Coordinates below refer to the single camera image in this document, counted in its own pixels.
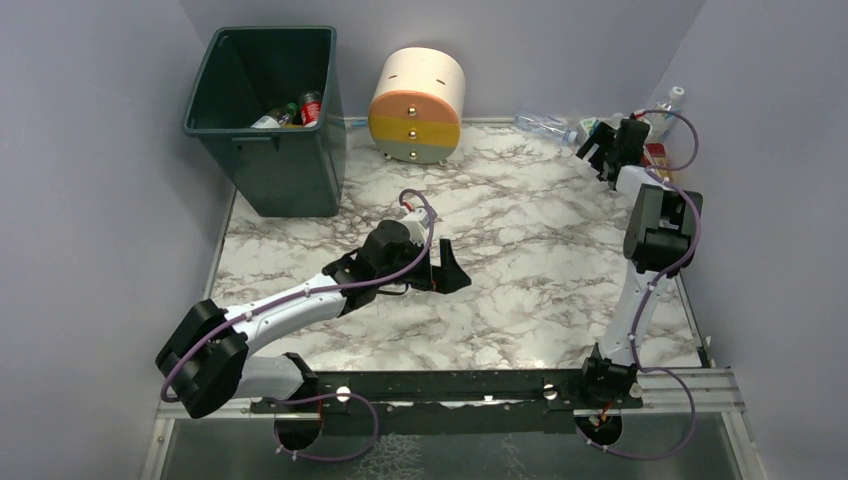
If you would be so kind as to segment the green label water bottle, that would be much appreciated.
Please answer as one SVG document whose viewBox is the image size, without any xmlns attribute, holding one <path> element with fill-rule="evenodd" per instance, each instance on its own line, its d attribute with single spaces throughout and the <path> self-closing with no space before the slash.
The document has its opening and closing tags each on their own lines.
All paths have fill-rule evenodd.
<svg viewBox="0 0 848 480">
<path fill-rule="evenodd" d="M 294 120 L 298 116 L 298 106 L 296 103 L 287 103 L 282 107 L 277 107 L 266 112 L 251 124 L 252 129 L 277 129 L 286 128 L 294 124 Z"/>
</svg>

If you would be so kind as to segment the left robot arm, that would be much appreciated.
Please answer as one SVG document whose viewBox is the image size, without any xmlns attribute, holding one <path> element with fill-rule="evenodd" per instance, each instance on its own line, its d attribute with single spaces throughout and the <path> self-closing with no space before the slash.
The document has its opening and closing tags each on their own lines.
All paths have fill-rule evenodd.
<svg viewBox="0 0 848 480">
<path fill-rule="evenodd" d="M 222 308 L 206 299 L 190 308 L 155 359 L 165 378 L 160 396 L 197 419 L 238 397 L 257 397 L 252 355 L 314 323 L 342 317 L 372 302 L 385 285 L 450 294 L 471 285 L 451 242 L 439 242 L 433 264 L 433 216 L 425 209 L 383 220 L 361 247 L 320 273 L 264 299 Z"/>
</svg>

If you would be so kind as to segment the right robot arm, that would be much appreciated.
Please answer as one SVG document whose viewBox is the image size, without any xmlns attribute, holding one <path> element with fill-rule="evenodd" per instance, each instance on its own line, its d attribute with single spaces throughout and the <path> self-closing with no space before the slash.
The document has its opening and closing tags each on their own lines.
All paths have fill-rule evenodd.
<svg viewBox="0 0 848 480">
<path fill-rule="evenodd" d="M 600 181 L 632 203 L 623 241 L 625 283 L 606 332 L 582 367 L 582 394 L 596 404 L 629 396 L 639 371 L 638 349 L 657 301 L 691 263 L 699 240 L 703 197 L 643 164 L 649 133 L 639 114 L 617 127 L 600 122 L 577 152 Z"/>
</svg>

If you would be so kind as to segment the red label clear bottle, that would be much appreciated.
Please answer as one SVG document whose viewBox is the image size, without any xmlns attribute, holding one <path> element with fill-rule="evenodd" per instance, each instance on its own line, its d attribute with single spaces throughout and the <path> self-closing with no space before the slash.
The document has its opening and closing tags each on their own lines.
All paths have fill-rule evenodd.
<svg viewBox="0 0 848 480">
<path fill-rule="evenodd" d="M 318 124 L 322 101 L 323 95 L 317 91 L 306 91 L 299 96 L 298 106 L 303 127 L 313 127 Z"/>
</svg>

